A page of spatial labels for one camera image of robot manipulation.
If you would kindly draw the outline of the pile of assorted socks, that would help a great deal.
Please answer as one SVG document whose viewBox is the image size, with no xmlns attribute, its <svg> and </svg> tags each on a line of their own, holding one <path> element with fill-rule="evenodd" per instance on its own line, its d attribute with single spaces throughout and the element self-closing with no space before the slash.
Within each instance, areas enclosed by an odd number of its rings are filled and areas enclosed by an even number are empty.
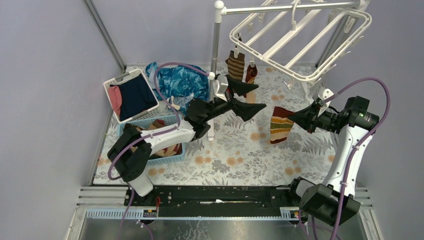
<svg viewBox="0 0 424 240">
<path fill-rule="evenodd" d="M 147 128 L 143 128 L 134 124 L 126 123 L 124 125 L 124 130 L 134 127 L 137 131 L 142 132 L 144 130 L 155 130 L 159 128 L 166 127 L 165 121 L 163 119 L 155 119 Z M 167 148 L 161 149 L 154 153 L 150 158 L 151 159 L 157 159 L 157 158 L 165 158 L 165 157 L 172 157 L 174 155 L 179 155 L 182 153 L 182 144 L 174 144 L 172 146 L 169 146 Z"/>
</svg>

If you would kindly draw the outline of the light blue sock basket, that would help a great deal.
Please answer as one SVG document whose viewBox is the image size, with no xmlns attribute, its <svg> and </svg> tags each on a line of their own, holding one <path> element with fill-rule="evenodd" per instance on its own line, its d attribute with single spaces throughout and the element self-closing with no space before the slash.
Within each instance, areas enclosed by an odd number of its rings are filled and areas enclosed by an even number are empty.
<svg viewBox="0 0 424 240">
<path fill-rule="evenodd" d="M 166 127 L 177 123 L 177 116 L 175 114 L 168 115 L 168 116 L 157 116 L 157 117 L 146 118 L 146 119 L 141 119 L 141 120 L 129 121 L 127 123 L 120 123 L 118 125 L 117 134 L 120 137 L 124 133 L 125 124 L 132 124 L 132 125 L 136 125 L 136 126 L 139 126 L 139 127 L 142 127 L 142 128 L 147 128 L 156 119 L 164 120 Z M 181 154 L 169 156 L 169 157 L 154 158 L 154 159 L 151 159 L 151 157 L 150 157 L 149 161 L 147 162 L 147 165 L 150 166 L 150 165 L 160 165 L 160 164 L 169 164 L 169 163 L 173 163 L 173 162 L 180 162 L 180 161 L 183 161 L 185 159 L 185 153 L 186 153 L 186 144 L 182 143 L 182 153 Z"/>
</svg>

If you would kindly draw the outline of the red cuff multicolour sock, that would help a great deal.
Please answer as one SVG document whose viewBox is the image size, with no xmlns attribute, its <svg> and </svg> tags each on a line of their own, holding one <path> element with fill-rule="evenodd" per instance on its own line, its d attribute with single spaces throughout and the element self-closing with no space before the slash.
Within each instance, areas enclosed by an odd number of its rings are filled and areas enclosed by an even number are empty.
<svg viewBox="0 0 424 240">
<path fill-rule="evenodd" d="M 293 111 L 283 107 L 275 106 L 270 119 L 270 143 L 278 144 L 284 142 L 293 128 L 294 122 L 289 119 L 294 115 Z"/>
<path fill-rule="evenodd" d="M 251 84 L 254 84 L 255 83 L 255 78 L 256 78 L 257 74 L 258 74 L 257 66 L 256 65 L 254 65 L 254 66 L 249 65 L 247 67 L 247 70 L 246 70 L 246 76 L 245 76 L 245 80 L 244 81 L 247 84 L 250 84 L 250 85 Z M 256 93 L 255 93 L 255 91 L 252 90 L 252 91 L 248 92 L 246 95 L 244 95 L 244 98 L 246 99 L 246 102 L 247 103 L 254 104 L 256 102 Z"/>
</svg>

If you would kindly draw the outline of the floral patterned table mat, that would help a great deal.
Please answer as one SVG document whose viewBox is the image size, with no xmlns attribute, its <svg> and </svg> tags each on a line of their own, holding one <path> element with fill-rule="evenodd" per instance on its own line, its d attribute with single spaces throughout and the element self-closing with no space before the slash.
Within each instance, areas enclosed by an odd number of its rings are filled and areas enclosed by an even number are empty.
<svg viewBox="0 0 424 240">
<path fill-rule="evenodd" d="M 267 107 L 244 122 L 232 112 L 214 120 L 214 140 L 206 137 L 185 145 L 182 161 L 150 163 L 147 175 L 155 185 L 287 185 L 297 177 L 321 182 L 334 160 L 331 134 L 310 134 L 297 125 L 288 139 L 270 142 L 270 120 L 275 106 L 292 111 L 306 107 L 299 82 L 272 67 L 261 66 L 255 79 L 255 99 Z"/>
</svg>

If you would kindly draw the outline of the white plastic basket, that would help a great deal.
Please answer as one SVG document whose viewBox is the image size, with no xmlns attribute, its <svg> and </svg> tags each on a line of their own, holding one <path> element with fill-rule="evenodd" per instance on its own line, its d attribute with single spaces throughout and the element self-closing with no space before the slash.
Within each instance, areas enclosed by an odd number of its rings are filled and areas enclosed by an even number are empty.
<svg viewBox="0 0 424 240">
<path fill-rule="evenodd" d="M 154 116 L 159 100 L 141 68 L 134 68 L 103 83 L 106 96 L 118 123 Z"/>
</svg>

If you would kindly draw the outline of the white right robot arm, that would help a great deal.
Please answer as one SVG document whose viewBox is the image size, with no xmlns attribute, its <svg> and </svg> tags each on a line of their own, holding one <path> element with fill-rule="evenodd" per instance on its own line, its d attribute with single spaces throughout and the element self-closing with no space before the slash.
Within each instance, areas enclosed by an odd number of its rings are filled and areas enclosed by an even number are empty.
<svg viewBox="0 0 424 240">
<path fill-rule="evenodd" d="M 323 182 L 314 184 L 298 177 L 286 193 L 291 205 L 332 227 L 355 216 L 361 206 L 354 199 L 357 173 L 380 121 L 379 116 L 368 112 L 369 102 L 361 96 L 350 97 L 340 113 L 319 113 L 322 102 L 316 100 L 288 116 L 308 133 L 321 129 L 338 135 L 335 157 Z"/>
</svg>

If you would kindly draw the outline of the blue patterned cloth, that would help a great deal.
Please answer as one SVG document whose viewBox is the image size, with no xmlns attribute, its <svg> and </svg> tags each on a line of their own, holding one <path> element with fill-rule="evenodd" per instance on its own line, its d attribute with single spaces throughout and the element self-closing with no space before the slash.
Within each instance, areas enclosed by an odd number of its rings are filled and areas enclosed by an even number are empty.
<svg viewBox="0 0 424 240">
<path fill-rule="evenodd" d="M 174 99 L 174 102 L 180 105 L 179 111 L 183 115 L 186 114 L 191 100 L 209 100 L 209 80 L 204 75 L 205 71 L 196 65 L 192 68 L 181 65 L 161 68 L 156 75 L 156 88 L 154 73 L 158 69 L 157 63 L 152 62 L 145 67 L 145 74 L 157 99 L 162 99 L 159 93 L 162 93 L 168 102 Z"/>
</svg>

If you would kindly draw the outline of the brown striped sock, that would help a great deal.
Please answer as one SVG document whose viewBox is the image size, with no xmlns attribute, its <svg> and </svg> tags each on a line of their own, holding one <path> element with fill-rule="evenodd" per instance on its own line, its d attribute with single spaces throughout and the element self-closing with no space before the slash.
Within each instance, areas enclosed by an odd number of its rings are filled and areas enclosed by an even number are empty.
<svg viewBox="0 0 424 240">
<path fill-rule="evenodd" d="M 241 41 L 242 41 L 241 35 L 240 35 L 239 33 L 236 33 L 236 34 L 235 34 L 235 38 L 236 38 L 239 42 L 241 42 Z"/>
<path fill-rule="evenodd" d="M 242 81 L 245 69 L 245 54 L 239 53 L 235 56 L 235 51 L 229 52 L 228 58 L 225 60 L 228 75 L 234 80 Z"/>
</svg>

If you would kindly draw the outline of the silver white drying rack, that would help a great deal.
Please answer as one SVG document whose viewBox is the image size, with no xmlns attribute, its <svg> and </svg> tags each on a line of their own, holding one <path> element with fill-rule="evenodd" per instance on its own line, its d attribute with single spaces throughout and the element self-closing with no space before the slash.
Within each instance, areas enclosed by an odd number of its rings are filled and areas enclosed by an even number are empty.
<svg viewBox="0 0 424 240">
<path fill-rule="evenodd" d="M 346 50 L 351 47 L 355 42 L 362 38 L 362 33 L 369 28 L 372 23 L 372 17 L 365 10 L 370 2 L 368 0 L 355 0 L 349 2 L 326 2 L 323 0 L 314 0 L 312 3 L 302 4 L 299 0 L 294 0 L 286 5 L 274 5 L 273 1 L 266 0 L 260 6 L 241 7 L 241 8 L 227 8 L 223 1 L 217 0 L 214 3 L 214 29 L 212 41 L 212 58 L 210 70 L 212 74 L 216 74 L 219 50 L 219 37 L 221 30 L 221 23 L 224 16 L 235 14 L 249 14 L 243 21 L 234 27 L 230 33 L 229 38 L 234 45 L 243 49 L 251 54 L 254 58 L 263 61 L 276 70 L 290 76 L 293 80 L 299 81 L 302 84 L 313 82 L 319 77 L 328 72 L 334 65 L 335 61 L 346 53 Z M 292 40 L 298 33 L 309 24 L 318 13 L 323 9 L 332 9 L 336 14 L 329 21 L 326 26 L 321 30 L 303 49 L 301 49 L 287 64 L 282 65 L 271 59 L 271 57 L 280 51 L 290 40 Z M 239 41 L 236 34 L 243 27 L 252 22 L 253 19 L 262 19 L 263 14 L 266 12 L 278 12 L 278 15 L 273 18 L 266 26 L 264 26 L 257 34 L 255 34 L 247 42 Z M 263 34 L 270 30 L 282 17 L 287 13 L 291 14 L 290 24 L 291 29 L 288 33 L 282 36 L 273 46 L 271 46 L 265 53 L 260 53 L 251 47 L 251 44 L 256 42 Z M 356 19 L 363 19 L 356 31 L 350 34 L 331 54 L 323 56 L 319 62 L 316 70 L 310 75 L 300 75 L 294 72 L 291 68 L 297 63 L 322 37 L 324 37 L 334 26 L 344 26 L 343 32 L 348 33 Z"/>
</svg>

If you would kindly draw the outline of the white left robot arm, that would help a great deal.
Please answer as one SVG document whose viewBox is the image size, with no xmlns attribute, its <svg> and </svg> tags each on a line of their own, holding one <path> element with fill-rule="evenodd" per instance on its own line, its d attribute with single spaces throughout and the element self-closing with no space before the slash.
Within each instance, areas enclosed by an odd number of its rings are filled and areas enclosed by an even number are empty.
<svg viewBox="0 0 424 240">
<path fill-rule="evenodd" d="M 229 75 L 209 76 L 213 98 L 205 101 L 194 98 L 188 103 L 184 118 L 159 129 L 138 131 L 134 127 L 125 129 L 107 156 L 118 177 L 136 193 L 136 199 L 144 206 L 155 200 L 154 185 L 146 172 L 153 154 L 165 148 L 201 139 L 210 129 L 209 121 L 233 111 L 244 122 L 252 119 L 266 107 L 264 103 L 239 101 L 234 95 L 244 96 L 256 90 L 257 84 L 235 80 Z"/>
</svg>

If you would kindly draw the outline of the pink folded garment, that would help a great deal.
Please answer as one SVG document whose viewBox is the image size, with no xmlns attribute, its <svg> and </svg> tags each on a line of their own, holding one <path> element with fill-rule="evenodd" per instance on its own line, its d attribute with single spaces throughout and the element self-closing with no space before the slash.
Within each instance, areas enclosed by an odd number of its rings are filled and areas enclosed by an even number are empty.
<svg viewBox="0 0 424 240">
<path fill-rule="evenodd" d="M 109 97 L 110 105 L 114 113 L 119 117 L 121 114 L 121 106 L 122 106 L 122 94 L 120 88 L 118 86 L 111 86 L 107 90 L 107 94 Z"/>
</svg>

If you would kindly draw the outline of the dark navy folded garment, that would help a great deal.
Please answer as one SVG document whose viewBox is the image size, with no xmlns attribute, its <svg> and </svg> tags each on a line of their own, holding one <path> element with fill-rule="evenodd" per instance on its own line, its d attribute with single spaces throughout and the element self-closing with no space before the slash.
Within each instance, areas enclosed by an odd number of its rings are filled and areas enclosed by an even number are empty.
<svg viewBox="0 0 424 240">
<path fill-rule="evenodd" d="M 122 96 L 119 120 L 130 119 L 158 104 L 156 96 L 142 74 L 118 86 Z"/>
</svg>

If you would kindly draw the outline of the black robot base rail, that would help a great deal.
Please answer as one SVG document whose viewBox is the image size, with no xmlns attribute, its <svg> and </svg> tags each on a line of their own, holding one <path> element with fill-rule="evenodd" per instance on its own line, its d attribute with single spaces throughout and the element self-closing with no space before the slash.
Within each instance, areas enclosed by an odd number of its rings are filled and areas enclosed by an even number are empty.
<svg viewBox="0 0 424 240">
<path fill-rule="evenodd" d="M 285 209 L 297 210 L 300 201 L 289 185 L 155 185 L 146 196 L 127 189 L 123 204 L 152 207 L 162 218 L 272 218 L 282 217 Z"/>
</svg>

